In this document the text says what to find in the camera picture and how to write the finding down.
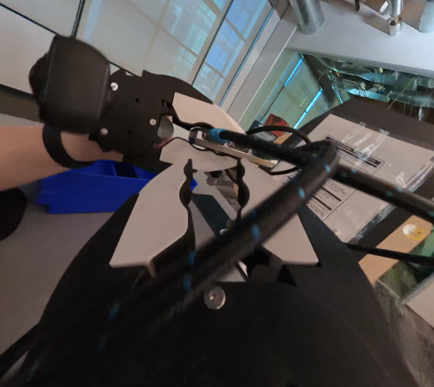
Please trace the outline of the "person's black clothing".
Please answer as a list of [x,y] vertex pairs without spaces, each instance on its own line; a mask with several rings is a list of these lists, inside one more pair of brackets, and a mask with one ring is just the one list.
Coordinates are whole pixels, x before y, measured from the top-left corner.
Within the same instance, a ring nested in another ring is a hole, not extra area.
[[19,188],[0,193],[0,240],[8,238],[20,225],[28,205],[27,196]]

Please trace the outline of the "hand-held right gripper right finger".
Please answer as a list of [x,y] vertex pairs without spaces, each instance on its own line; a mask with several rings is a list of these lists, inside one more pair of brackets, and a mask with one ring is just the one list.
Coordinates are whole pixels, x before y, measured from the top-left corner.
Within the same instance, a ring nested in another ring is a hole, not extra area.
[[[244,218],[254,207],[280,189],[282,184],[247,159],[242,159],[241,164],[245,171],[242,181],[248,192],[247,204],[241,209],[241,217]],[[276,232],[264,247],[286,264],[312,266],[318,263],[298,214]]]

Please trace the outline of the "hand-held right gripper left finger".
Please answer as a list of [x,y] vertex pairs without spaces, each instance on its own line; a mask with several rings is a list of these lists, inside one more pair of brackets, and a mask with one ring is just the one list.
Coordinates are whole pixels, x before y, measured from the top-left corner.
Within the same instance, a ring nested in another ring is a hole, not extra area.
[[192,160],[174,164],[138,194],[111,267],[164,267],[183,261],[196,248],[191,201]]

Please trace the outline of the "white instruction sheet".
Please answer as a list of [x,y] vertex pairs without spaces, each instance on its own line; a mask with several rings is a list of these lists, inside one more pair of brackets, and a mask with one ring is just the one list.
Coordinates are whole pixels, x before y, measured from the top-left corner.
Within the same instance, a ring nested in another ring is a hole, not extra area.
[[[433,151],[391,137],[335,115],[326,116],[310,139],[333,143],[340,165],[369,174],[401,189],[414,191],[433,170]],[[308,207],[344,243],[365,236],[394,206],[329,179],[311,198]]]

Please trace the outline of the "grey adapter hub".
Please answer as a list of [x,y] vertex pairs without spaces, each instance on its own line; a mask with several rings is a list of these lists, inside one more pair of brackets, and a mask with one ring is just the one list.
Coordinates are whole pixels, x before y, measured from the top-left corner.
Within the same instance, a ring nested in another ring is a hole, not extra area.
[[277,159],[267,156],[259,157],[259,153],[254,152],[252,148],[221,138],[220,134],[225,131],[227,130],[195,126],[189,131],[188,141],[196,149],[212,152],[218,156],[247,159],[256,165],[269,169],[273,169],[277,165]]

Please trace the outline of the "person's left forearm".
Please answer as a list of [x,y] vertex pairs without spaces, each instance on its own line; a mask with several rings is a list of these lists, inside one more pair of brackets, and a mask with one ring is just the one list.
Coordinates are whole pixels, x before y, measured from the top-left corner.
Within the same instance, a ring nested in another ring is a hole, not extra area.
[[65,172],[52,160],[42,140],[41,125],[0,128],[0,190],[14,189]]

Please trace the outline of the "black monitor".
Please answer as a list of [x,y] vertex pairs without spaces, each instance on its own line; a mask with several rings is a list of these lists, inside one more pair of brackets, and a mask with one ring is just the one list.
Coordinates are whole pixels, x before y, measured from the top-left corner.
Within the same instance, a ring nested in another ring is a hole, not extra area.
[[[431,151],[434,149],[434,128],[432,124],[393,110],[387,110],[385,104],[361,97],[353,98],[310,122],[302,123],[298,130],[305,135],[309,135],[330,114],[355,123],[365,123],[371,129],[383,129],[388,131],[394,138]],[[411,216],[409,212],[396,208],[361,238],[359,245],[378,247],[394,231],[407,223],[425,229],[426,233],[429,233],[432,229],[430,222]]]

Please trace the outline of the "blue plastic bin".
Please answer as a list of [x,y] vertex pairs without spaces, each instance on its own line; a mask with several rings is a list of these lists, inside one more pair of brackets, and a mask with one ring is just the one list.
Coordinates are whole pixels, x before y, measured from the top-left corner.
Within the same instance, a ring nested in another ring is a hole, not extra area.
[[98,161],[40,180],[36,202],[50,214],[111,213],[155,176],[132,164]]

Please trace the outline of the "large window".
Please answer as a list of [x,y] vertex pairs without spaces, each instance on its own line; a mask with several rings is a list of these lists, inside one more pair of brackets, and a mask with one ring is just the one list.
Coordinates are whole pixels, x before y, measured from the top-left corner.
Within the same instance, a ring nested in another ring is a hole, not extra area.
[[272,11],[270,0],[86,0],[77,37],[117,67],[177,77],[221,105]]

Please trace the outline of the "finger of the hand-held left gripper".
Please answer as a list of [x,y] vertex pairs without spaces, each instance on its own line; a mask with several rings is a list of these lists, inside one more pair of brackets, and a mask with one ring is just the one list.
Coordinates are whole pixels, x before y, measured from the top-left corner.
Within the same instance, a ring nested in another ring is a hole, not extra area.
[[199,172],[224,171],[237,165],[237,159],[220,156],[208,150],[196,149],[182,138],[171,139],[160,152],[160,161],[169,164],[186,163],[189,159],[192,160],[193,170]]
[[175,111],[177,120],[187,126],[209,126],[245,134],[238,123],[214,103],[175,92],[172,109]]

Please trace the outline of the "person's left hand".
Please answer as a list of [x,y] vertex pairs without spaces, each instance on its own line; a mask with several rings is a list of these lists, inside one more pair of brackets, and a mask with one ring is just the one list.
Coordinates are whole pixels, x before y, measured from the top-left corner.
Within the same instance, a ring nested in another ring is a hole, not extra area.
[[89,140],[88,135],[61,132],[61,140],[66,153],[75,161],[123,161],[122,154],[116,151],[102,151],[96,142]]

